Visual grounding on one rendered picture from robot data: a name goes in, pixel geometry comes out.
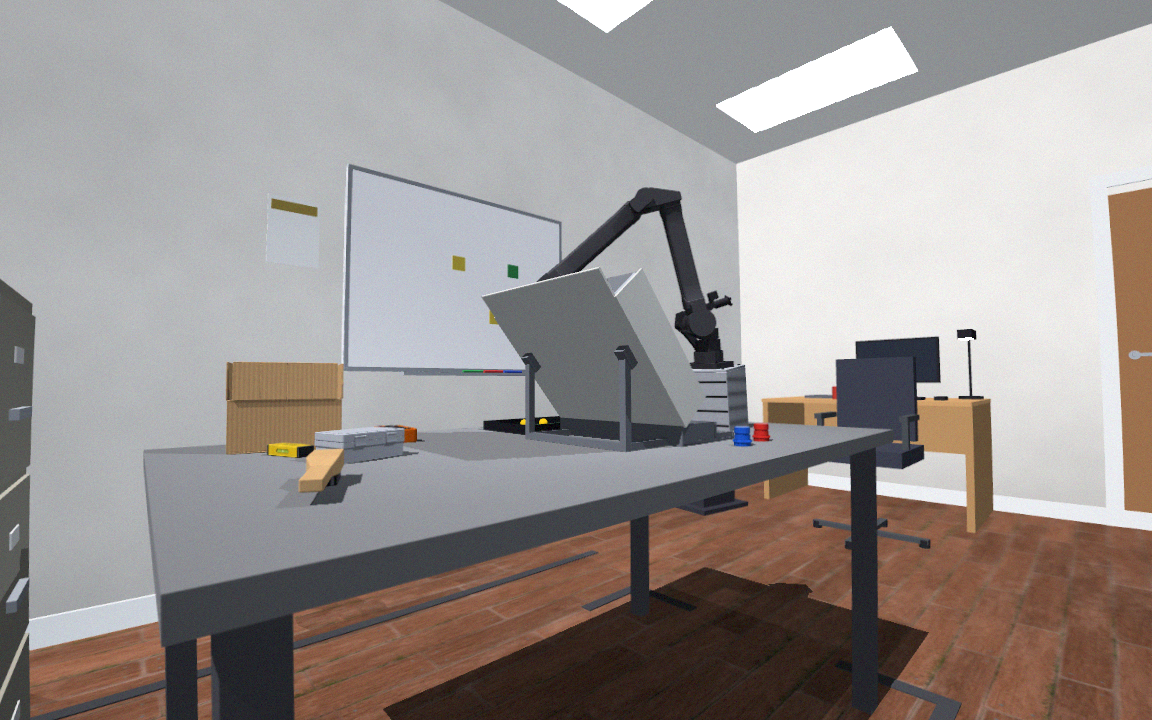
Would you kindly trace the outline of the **green tray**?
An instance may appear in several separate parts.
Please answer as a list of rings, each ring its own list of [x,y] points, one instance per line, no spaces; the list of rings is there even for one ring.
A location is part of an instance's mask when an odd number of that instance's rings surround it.
[[[525,435],[525,425],[520,424],[520,419],[483,420],[483,430],[498,430],[498,432],[515,433]],[[539,424],[539,420],[547,419],[548,424]],[[561,429],[561,416],[536,416],[535,430]]]

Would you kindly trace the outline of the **open brown cardboard box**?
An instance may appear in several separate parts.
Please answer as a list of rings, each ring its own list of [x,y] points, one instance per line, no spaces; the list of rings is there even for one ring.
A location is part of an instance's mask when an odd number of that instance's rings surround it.
[[[227,363],[227,455],[314,445],[314,432],[342,430],[343,366]]]

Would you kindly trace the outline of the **orange digital multimeter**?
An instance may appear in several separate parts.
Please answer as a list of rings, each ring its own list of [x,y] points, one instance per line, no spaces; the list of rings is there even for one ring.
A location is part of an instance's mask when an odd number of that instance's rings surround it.
[[[391,425],[393,429],[404,429],[404,442],[416,442],[417,441],[417,429],[401,427],[401,425]]]

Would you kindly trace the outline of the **yellow spirit level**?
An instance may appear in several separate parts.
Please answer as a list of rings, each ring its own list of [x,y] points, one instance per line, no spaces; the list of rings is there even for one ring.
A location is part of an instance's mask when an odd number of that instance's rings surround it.
[[[283,457],[306,457],[314,452],[314,445],[275,444],[268,445],[268,455]]]

